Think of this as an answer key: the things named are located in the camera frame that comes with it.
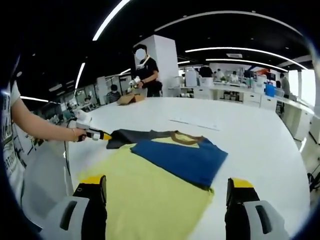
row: blue t-shirt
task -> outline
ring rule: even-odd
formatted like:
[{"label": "blue t-shirt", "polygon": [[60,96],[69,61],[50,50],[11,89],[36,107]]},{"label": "blue t-shirt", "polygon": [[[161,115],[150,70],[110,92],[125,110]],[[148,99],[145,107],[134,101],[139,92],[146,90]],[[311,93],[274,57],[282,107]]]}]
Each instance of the blue t-shirt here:
[{"label": "blue t-shirt", "polygon": [[200,140],[198,146],[143,140],[131,151],[189,183],[210,187],[228,153],[207,138]]}]

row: white sleeve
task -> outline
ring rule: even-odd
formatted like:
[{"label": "white sleeve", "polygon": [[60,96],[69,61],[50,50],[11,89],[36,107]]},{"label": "white sleeve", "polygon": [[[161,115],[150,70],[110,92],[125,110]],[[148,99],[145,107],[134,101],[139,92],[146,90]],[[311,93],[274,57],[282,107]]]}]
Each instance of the white sleeve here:
[{"label": "white sleeve", "polygon": [[17,82],[14,81],[13,87],[11,90],[11,99],[10,99],[10,106],[11,107],[15,104],[15,102],[18,100],[19,97],[20,97],[20,92],[19,92],[19,89],[17,86]]}]

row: gray t-shirt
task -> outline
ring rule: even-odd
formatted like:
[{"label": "gray t-shirt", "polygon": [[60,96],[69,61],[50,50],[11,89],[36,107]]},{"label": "gray t-shirt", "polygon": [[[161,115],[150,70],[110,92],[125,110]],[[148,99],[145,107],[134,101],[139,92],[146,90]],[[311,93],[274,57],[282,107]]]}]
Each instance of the gray t-shirt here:
[{"label": "gray t-shirt", "polygon": [[281,86],[282,86],[282,90],[284,91],[284,94],[290,95],[290,84],[288,79],[285,76],[281,79]]},{"label": "gray t-shirt", "polygon": [[1,122],[1,144],[3,147],[3,159],[12,191],[16,200],[21,204],[21,193],[23,187],[24,170],[21,162],[18,160],[14,148],[14,138],[12,132],[11,107],[20,97],[17,83],[13,83],[10,92],[10,83],[6,89],[1,91],[3,95],[2,122]]}]

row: blue container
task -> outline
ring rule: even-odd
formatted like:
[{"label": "blue container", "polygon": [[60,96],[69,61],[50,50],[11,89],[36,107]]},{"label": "blue container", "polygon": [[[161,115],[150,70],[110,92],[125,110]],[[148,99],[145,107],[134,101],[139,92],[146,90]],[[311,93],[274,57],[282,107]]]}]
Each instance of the blue container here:
[{"label": "blue container", "polygon": [[265,95],[274,97],[276,94],[276,88],[272,83],[265,85]]}]

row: hand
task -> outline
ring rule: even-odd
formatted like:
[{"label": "hand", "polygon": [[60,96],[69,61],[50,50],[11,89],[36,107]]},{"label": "hand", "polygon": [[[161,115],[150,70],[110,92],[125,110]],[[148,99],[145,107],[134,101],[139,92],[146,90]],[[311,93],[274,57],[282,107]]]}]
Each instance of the hand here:
[{"label": "hand", "polygon": [[142,81],[140,81],[137,86],[138,86],[138,88],[142,88],[143,85],[144,85],[144,83]]},{"label": "hand", "polygon": [[86,133],[86,131],[83,130],[83,129],[80,129],[80,128],[71,128],[71,131],[72,131],[72,141],[73,141],[73,142],[78,142],[79,137],[80,137],[81,135],[83,135],[83,136],[82,136],[82,141],[85,140],[86,137],[87,137],[87,133]]}]

